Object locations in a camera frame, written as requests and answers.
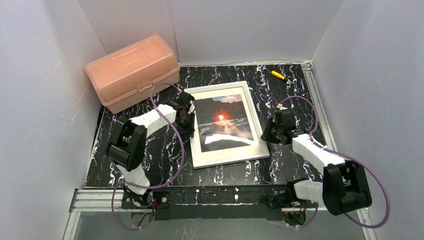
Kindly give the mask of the sunset photo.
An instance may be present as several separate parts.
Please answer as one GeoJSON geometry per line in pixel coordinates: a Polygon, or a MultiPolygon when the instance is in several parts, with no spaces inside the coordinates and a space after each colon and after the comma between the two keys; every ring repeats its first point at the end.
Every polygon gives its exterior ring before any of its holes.
{"type": "Polygon", "coordinates": [[[241,94],[197,99],[195,106],[202,152],[256,145],[241,94]]]}

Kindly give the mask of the white picture frame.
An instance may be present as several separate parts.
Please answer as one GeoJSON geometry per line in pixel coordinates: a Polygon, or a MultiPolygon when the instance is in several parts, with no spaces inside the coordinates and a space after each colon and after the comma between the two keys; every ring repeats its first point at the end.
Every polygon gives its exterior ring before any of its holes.
{"type": "Polygon", "coordinates": [[[192,164],[195,169],[251,161],[255,159],[268,158],[270,156],[266,142],[261,139],[261,135],[263,133],[261,122],[246,81],[192,87],[186,88],[184,91],[191,94],[195,98],[195,101],[205,98],[240,94],[242,96],[243,103],[249,117],[250,126],[252,127],[252,132],[256,141],[256,145],[202,152],[195,110],[195,132],[189,139],[192,164]]]}

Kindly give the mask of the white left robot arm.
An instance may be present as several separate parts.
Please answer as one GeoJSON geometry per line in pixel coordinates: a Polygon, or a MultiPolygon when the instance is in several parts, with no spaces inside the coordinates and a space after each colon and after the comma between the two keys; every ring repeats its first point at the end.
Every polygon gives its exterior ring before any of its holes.
{"type": "Polygon", "coordinates": [[[105,147],[105,155],[114,162],[124,177],[123,183],[137,195],[144,195],[147,190],[156,190],[170,185],[181,173],[186,158],[183,134],[195,132],[196,100],[188,92],[182,91],[172,101],[154,104],[153,110],[133,118],[118,118],[112,128],[112,134],[105,147]],[[179,141],[181,160],[177,172],[167,182],[152,186],[142,161],[145,156],[147,138],[170,126],[179,141]]]}

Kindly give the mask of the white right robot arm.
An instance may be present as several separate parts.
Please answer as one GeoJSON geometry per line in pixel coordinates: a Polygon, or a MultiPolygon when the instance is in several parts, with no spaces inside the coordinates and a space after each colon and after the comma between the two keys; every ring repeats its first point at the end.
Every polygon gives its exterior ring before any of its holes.
{"type": "Polygon", "coordinates": [[[324,205],[334,216],[372,204],[364,167],[314,143],[309,134],[296,126],[290,109],[278,107],[274,117],[268,119],[261,139],[272,144],[288,145],[323,177],[321,182],[306,178],[288,182],[285,198],[290,202],[306,200],[324,205]]]}

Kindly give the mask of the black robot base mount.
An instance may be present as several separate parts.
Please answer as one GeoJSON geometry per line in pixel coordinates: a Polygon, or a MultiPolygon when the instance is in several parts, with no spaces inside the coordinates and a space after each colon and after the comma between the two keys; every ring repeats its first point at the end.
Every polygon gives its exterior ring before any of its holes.
{"type": "Polygon", "coordinates": [[[177,219],[266,219],[303,223],[315,204],[289,195],[284,184],[171,186],[137,195],[123,189],[123,210],[147,210],[157,221],[177,219]]]}

